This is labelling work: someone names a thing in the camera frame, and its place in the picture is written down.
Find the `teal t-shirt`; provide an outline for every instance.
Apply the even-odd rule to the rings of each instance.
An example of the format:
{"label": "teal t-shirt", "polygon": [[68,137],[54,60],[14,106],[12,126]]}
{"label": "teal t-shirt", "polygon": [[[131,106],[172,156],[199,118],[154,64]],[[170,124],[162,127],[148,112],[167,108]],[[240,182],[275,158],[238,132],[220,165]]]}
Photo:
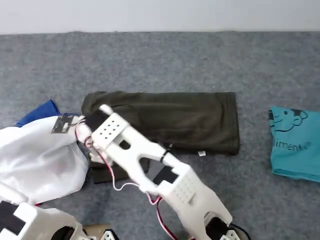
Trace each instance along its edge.
{"label": "teal t-shirt", "polygon": [[320,112],[273,106],[269,120],[272,172],[320,182]]}

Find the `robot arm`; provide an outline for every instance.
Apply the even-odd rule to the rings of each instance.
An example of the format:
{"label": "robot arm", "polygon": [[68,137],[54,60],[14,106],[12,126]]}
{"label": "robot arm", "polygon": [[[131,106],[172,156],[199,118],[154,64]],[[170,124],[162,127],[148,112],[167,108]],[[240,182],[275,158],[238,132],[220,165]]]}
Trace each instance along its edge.
{"label": "robot arm", "polygon": [[[212,222],[212,219],[219,219],[216,223],[219,228],[229,226],[232,216],[216,193],[202,183],[194,170],[160,144],[145,138],[109,106],[102,105],[85,123],[92,131],[94,148],[126,170],[143,193],[161,196],[175,210],[183,227],[193,238],[211,240],[212,236],[208,235],[206,227],[215,224],[216,221]],[[121,147],[123,141],[129,144],[129,148]],[[154,181],[143,172],[139,164],[141,158],[164,164],[165,167]],[[228,231],[222,232],[217,240],[228,239],[225,235]]]}
{"label": "robot arm", "polygon": [[[143,193],[160,196],[175,210],[193,239],[240,240],[229,228],[232,216],[193,169],[161,145],[149,141],[109,106],[102,105],[86,118],[83,126],[91,135],[91,144],[97,151],[95,158],[101,157],[108,166],[112,161],[117,163]],[[124,141],[129,148],[123,147]],[[153,181],[139,164],[143,157],[164,165]],[[1,197],[11,202],[1,201]],[[101,237],[87,236],[73,216],[55,208],[29,205],[27,200],[0,183],[0,240],[100,240]],[[108,230],[101,238],[117,239]]]}

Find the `blue fabric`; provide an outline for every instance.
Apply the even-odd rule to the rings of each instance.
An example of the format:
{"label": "blue fabric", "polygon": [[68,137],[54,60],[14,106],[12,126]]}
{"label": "blue fabric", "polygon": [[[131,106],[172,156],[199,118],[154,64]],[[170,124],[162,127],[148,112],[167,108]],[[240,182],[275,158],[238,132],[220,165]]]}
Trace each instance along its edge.
{"label": "blue fabric", "polygon": [[29,112],[26,116],[20,119],[15,127],[21,128],[22,126],[31,123],[38,119],[49,118],[53,116],[61,115],[58,107],[51,99],[45,102],[44,104],[38,106],[35,110]]}
{"label": "blue fabric", "polygon": [[320,182],[320,112],[272,107],[272,172]]}

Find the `clothing tag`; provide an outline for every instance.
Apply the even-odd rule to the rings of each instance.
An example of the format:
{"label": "clothing tag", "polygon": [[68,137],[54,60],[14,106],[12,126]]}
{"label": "clothing tag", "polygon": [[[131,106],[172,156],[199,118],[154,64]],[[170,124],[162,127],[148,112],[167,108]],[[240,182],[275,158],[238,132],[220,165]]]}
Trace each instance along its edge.
{"label": "clothing tag", "polygon": [[206,155],[206,151],[198,151],[199,157],[203,157]]}
{"label": "clothing tag", "polygon": [[58,116],[51,130],[52,134],[66,134],[75,116]]}

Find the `carpet floor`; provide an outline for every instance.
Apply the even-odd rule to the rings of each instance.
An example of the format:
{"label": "carpet floor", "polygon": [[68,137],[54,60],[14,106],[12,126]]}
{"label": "carpet floor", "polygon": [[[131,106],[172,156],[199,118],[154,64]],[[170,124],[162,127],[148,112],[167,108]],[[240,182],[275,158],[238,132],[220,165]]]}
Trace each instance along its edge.
{"label": "carpet floor", "polygon": [[[240,153],[179,154],[254,240],[320,235],[320,185],[271,172],[272,105],[320,111],[320,33],[81,33],[0,36],[0,128],[48,99],[80,112],[86,94],[236,92]],[[150,173],[158,169],[151,165]],[[122,240],[169,239],[144,194],[87,178],[81,191],[45,203],[83,224],[109,223]],[[186,234],[161,205],[168,227]]]}

